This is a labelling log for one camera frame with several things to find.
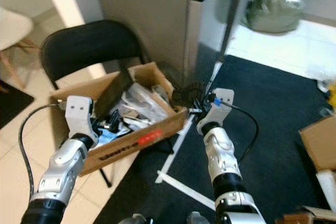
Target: plastic packaging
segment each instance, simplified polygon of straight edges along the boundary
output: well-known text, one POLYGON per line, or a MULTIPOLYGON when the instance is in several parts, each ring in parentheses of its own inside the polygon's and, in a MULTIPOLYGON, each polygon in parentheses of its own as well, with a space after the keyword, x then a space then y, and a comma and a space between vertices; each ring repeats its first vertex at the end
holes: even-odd
POLYGON ((151 98, 151 92, 138 83, 134 83, 128 91, 124 92, 121 99, 125 102, 126 108, 136 110, 152 123, 168 117, 167 112, 151 98))
POLYGON ((254 31, 292 31, 299 25, 303 7, 303 0, 254 0, 246 10, 244 23, 254 31))

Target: black floor mat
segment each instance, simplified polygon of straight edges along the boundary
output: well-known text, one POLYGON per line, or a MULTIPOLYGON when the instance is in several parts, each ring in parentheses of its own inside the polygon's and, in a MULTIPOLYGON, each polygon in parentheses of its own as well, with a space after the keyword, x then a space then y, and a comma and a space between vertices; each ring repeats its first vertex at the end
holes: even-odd
MULTIPOLYGON (((258 120, 259 138, 240 170, 248 192, 267 223, 273 223, 274 219, 295 211, 300 205, 328 208, 298 133, 299 129, 317 121, 319 110, 328 106, 316 83, 228 56, 213 83, 215 87, 233 89, 234 105, 258 120)), ((231 111, 224 120, 224 128, 235 143, 236 156, 240 157, 253 137, 253 122, 231 111)), ((137 158, 95 223, 118 223, 121 217, 140 212, 160 220, 159 224, 183 224, 190 211, 201 212, 213 223, 212 210, 165 182, 154 183, 156 170, 164 163, 161 159, 153 154, 137 158), (139 183, 140 179, 146 181, 145 186, 139 183)), ((188 132, 168 174, 214 199, 204 144, 195 125, 188 132)))
POLYGON ((34 98, 11 85, 0 81, 8 93, 0 92, 0 129, 30 105, 34 98))

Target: cardboard box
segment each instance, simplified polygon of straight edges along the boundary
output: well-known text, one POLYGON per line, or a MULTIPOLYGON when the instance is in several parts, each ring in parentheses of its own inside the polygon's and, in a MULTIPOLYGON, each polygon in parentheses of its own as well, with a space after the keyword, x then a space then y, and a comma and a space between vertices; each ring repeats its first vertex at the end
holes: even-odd
POLYGON ((314 208, 303 207, 308 212, 284 215, 282 220, 276 220, 276 224, 313 224, 315 223, 335 223, 336 214, 333 211, 314 208))
POLYGON ((324 118, 299 132, 317 170, 325 198, 336 211, 336 116, 324 118))
MULTIPOLYGON (((129 69, 129 72, 132 79, 144 87, 150 88, 155 84, 160 84, 171 99, 173 86, 164 77, 163 73, 158 69, 155 63, 132 67, 129 69)), ((103 105, 99 102, 100 105, 97 111, 102 113, 102 108, 106 107, 108 100, 118 100, 123 88, 129 86, 124 80, 125 78, 121 73, 111 73, 99 79, 57 90, 51 94, 49 100, 51 103, 54 103, 58 99, 66 100, 69 95, 81 95, 91 97, 95 101, 105 95, 105 91, 108 90, 108 87, 112 87, 115 89, 115 93, 109 93, 110 99, 102 99, 106 101, 103 105)), ((122 157, 170 137, 181 130, 186 120, 187 109, 176 107, 176 112, 169 106, 164 106, 164 109, 170 115, 165 120, 91 150, 81 175, 100 169, 122 157)), ((51 123, 53 126, 52 131, 54 134, 55 145, 59 146, 69 134, 64 111, 57 107, 52 108, 51 123)))

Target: wire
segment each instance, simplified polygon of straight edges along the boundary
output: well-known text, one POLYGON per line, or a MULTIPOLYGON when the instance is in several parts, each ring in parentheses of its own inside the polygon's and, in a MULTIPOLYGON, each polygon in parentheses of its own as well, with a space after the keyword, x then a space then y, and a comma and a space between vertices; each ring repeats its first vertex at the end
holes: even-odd
POLYGON ((256 140, 257 140, 257 137, 259 135, 259 124, 257 122, 257 120, 254 118, 254 116, 252 116, 250 113, 248 113, 247 111, 237 107, 237 106, 234 106, 234 105, 231 105, 229 103, 226 103, 226 102, 223 102, 221 101, 222 104, 226 105, 226 106, 229 106, 230 108, 232 109, 235 109, 235 110, 238 110, 242 113, 244 113, 245 115, 247 115, 249 118, 251 118, 253 120, 253 122, 256 124, 256 133, 254 134, 254 137, 251 141, 251 143, 248 145, 248 147, 246 148, 246 150, 244 151, 242 157, 238 160, 238 165, 240 165, 240 163, 242 162, 242 160, 247 156, 247 154, 249 153, 249 151, 251 150, 251 148, 254 146, 254 144, 256 143, 256 140))
POLYGON ((41 107, 38 107, 36 109, 34 109, 33 111, 31 111, 28 116, 23 120, 21 126, 20 126, 20 130, 19 130, 19 147, 20 147, 20 151, 23 157, 23 160, 25 161, 25 165, 27 168, 27 173, 28 173, 28 178, 29 178, 29 201, 33 196, 34 193, 34 179, 33 179, 33 172, 32 172, 32 168, 30 167, 30 163, 25 151, 25 148, 23 147, 23 142, 22 142, 22 134, 23 134, 23 129, 28 121, 28 119, 34 115, 37 111, 42 110, 44 108, 48 108, 48 107, 52 107, 52 106, 57 106, 58 104, 56 103, 52 103, 52 104, 48 104, 48 105, 44 105, 41 107))

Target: cardboard flap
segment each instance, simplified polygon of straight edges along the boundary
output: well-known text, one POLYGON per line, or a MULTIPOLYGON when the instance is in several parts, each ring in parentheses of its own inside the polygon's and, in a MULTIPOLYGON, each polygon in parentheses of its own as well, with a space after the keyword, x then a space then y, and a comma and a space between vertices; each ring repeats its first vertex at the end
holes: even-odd
POLYGON ((336 169, 336 116, 309 125, 300 135, 318 171, 336 169))
POLYGON ((336 221, 336 213, 333 211, 307 206, 303 208, 310 211, 317 219, 336 221))

